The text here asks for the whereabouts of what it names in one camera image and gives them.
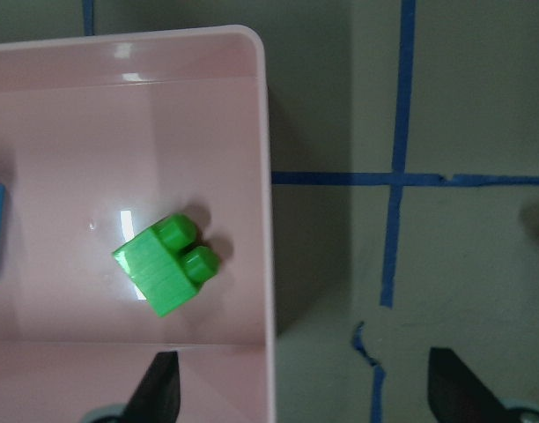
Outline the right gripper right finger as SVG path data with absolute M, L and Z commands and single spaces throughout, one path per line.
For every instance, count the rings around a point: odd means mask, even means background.
M 432 347 L 427 400 L 438 422 L 511 422 L 492 392 L 449 348 Z

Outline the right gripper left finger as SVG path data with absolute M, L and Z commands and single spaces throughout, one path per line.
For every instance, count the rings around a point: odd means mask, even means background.
M 179 355 L 158 352 L 125 406 L 121 422 L 176 422 L 181 408 Z

